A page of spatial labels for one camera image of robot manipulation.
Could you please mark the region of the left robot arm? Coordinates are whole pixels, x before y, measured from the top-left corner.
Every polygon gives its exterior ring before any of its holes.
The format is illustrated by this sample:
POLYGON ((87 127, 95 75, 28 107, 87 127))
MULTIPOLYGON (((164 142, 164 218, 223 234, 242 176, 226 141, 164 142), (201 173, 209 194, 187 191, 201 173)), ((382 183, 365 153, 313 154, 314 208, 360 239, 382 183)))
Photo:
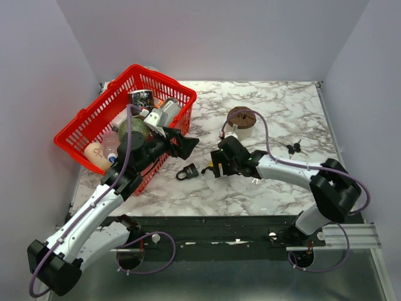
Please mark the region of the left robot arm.
POLYGON ((179 129, 163 130, 163 134, 149 140, 140 132, 129 130, 118 146, 116 161, 83 207, 44 242, 30 243, 27 249, 32 274, 30 296, 42 296, 34 292, 36 279, 59 296, 67 294, 83 272, 84 260, 78 256, 82 247, 104 219, 139 188, 142 171, 165 154, 186 160, 199 143, 198 138, 185 137, 179 129))

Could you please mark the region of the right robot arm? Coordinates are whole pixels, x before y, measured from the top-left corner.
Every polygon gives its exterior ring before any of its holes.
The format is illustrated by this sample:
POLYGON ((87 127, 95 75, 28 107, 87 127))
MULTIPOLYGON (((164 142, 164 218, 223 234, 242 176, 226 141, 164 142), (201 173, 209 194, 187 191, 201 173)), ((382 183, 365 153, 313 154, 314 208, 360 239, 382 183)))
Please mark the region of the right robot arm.
POLYGON ((301 246, 311 235, 328 223, 342 223, 352 213, 362 194, 361 187, 335 159, 308 164, 273 157, 268 151, 249 152, 235 137, 226 137, 211 152, 213 173, 272 179, 310 191, 315 204, 302 211, 287 233, 292 244, 301 246))

